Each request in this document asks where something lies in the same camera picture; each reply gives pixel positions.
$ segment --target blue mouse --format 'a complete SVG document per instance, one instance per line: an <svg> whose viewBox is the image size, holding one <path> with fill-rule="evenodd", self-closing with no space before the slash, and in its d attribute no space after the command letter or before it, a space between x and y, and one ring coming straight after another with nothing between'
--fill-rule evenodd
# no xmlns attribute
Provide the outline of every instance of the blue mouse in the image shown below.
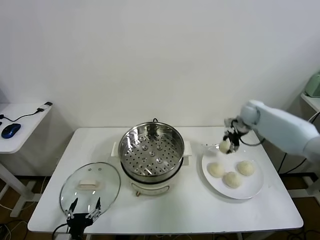
<svg viewBox="0 0 320 240"><path fill-rule="evenodd" d="M21 128L21 124L19 123L12 123L8 126L6 126L2 132L1 132L1 137L3 137L4 139L9 139L12 138L16 132L18 132L18 130Z"/></svg>

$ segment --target steamed bun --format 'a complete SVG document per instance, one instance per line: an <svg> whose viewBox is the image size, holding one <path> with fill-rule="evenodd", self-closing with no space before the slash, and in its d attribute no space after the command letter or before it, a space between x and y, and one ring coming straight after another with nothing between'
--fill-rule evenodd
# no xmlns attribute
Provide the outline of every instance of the steamed bun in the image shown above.
<svg viewBox="0 0 320 240"><path fill-rule="evenodd" d="M250 161L241 161L236 165L239 173L245 176L251 176L255 172L255 166Z"/></svg>
<svg viewBox="0 0 320 240"><path fill-rule="evenodd" d="M228 172L223 176L224 183L232 189L237 189L242 184L240 175L234 171Z"/></svg>
<svg viewBox="0 0 320 240"><path fill-rule="evenodd" d="M208 166L208 172L215 178L221 178L225 174L225 168L221 163L214 162Z"/></svg>

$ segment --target white desk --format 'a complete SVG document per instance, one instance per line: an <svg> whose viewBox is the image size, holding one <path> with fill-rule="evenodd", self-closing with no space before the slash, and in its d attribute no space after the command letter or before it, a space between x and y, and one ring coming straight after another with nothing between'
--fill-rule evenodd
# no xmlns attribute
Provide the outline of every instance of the white desk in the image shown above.
<svg viewBox="0 0 320 240"><path fill-rule="evenodd" d="M306 96L304 93L301 93L301 98L303 100L305 100L305 102L307 104L310 105L310 107L312 107L316 112L319 112L320 111L320 98L317 98L317 97L309 97L309 96Z"/></svg>
<svg viewBox="0 0 320 240"><path fill-rule="evenodd" d="M0 104L0 114L5 117L15 120L22 115L33 114L37 108L43 103L2 103ZM14 154L17 152L23 144L27 141L28 137L35 130L41 120L47 115L51 107L45 111L38 112L32 116L26 116L19 119L16 123L21 124L21 128L12 138L4 139L0 137L0 154ZM12 124L7 119L1 119L2 125L0 125L0 133L2 130ZM23 185L11 172L9 172L2 164L0 164L0 178L6 182L5 187L0 192L0 199L6 193L8 187L12 187L21 196L14 206L10 217L17 217L20 214L24 204L26 202L38 202L40 194L34 194L32 188L35 185L35 181L30 181L27 186Z"/></svg>
<svg viewBox="0 0 320 240"><path fill-rule="evenodd" d="M193 156L189 166L181 168L177 186L171 192L136 197L119 159L109 157L113 143L119 141L126 130L80 128L74 133L29 220L30 231L53 232L58 225L65 223L59 194L66 178L85 164L106 161L118 169L121 188L112 207L85 229L86 234L230 233L302 227L303 220L262 146L241 146L247 148L264 172L264 186L256 197L230 199L209 185L201 170L200 143L220 142L223 127L178 127L183 139L191 143ZM248 143L259 141L253 132L244 140ZM66 228L59 230L60 233L65 231Z"/></svg>

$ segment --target table leg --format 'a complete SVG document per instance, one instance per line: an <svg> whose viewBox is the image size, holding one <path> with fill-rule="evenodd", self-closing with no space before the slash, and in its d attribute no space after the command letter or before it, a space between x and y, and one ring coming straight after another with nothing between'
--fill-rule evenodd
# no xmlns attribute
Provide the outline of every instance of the table leg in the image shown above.
<svg viewBox="0 0 320 240"><path fill-rule="evenodd" d="M35 184L36 184L36 181L29 181L26 187L31 191L32 188L35 186ZM39 202L41 195L42 195L41 193L33 193L33 198L31 199L25 198L24 196L21 195L10 213L10 217L12 218L18 217L24 205L27 202Z"/></svg>
<svg viewBox="0 0 320 240"><path fill-rule="evenodd" d="M267 237L274 234L274 231L260 231L260 232L254 232L250 236L248 236L245 240L263 240Z"/></svg>
<svg viewBox="0 0 320 240"><path fill-rule="evenodd" d="M12 187L17 193L26 199L32 199L34 193L23 185L11 172L9 172L2 164L0 164L0 179L2 179L6 184Z"/></svg>
<svg viewBox="0 0 320 240"><path fill-rule="evenodd" d="M244 238L242 237L242 233L241 232L238 232L236 234L236 236L237 236L238 240L244 240Z"/></svg>

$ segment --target robotic arm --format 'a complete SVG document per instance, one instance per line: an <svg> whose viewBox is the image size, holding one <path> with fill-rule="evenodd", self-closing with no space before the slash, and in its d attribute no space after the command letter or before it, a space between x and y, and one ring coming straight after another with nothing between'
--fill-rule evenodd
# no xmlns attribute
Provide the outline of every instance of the robotic arm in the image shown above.
<svg viewBox="0 0 320 240"><path fill-rule="evenodd" d="M238 150L243 135L256 130L283 152L320 163L320 134L316 127L288 112L251 100L241 108L239 116L225 119L224 125L229 130L223 140L229 139L230 145L224 150L226 145L222 144L220 150L227 154Z"/></svg>

